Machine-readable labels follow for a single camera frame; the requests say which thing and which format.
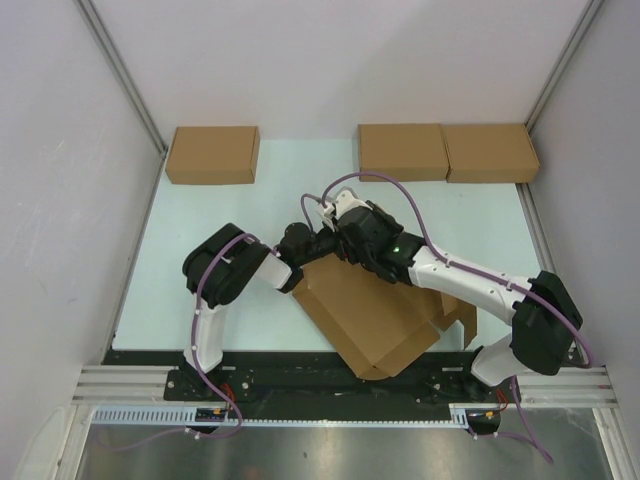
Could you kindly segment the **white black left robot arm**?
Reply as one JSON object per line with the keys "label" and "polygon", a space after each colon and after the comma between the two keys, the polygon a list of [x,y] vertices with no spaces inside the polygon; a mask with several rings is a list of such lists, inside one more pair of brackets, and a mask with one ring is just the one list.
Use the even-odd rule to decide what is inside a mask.
{"label": "white black left robot arm", "polygon": [[194,297],[194,319],[184,350],[192,367],[186,377],[187,389],[202,400],[219,392],[221,376],[214,368],[223,358],[227,309],[253,278],[288,294],[304,278],[305,265],[330,255],[343,258],[344,253],[330,228],[313,233],[300,222],[286,227],[275,248],[228,223],[194,249],[182,266],[186,287]]}

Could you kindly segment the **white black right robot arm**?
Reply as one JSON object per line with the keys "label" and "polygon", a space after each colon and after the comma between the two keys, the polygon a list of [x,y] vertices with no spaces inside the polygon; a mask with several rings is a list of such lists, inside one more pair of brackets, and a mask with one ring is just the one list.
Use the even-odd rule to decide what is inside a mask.
{"label": "white black right robot arm", "polygon": [[371,201],[348,195],[322,207],[347,258],[389,282],[433,289],[494,315],[511,329],[481,348],[461,376],[463,393],[484,401],[503,380],[531,370],[558,373],[573,343],[582,341],[581,317],[562,281],[542,271],[512,277],[439,250],[427,233],[405,231]]}

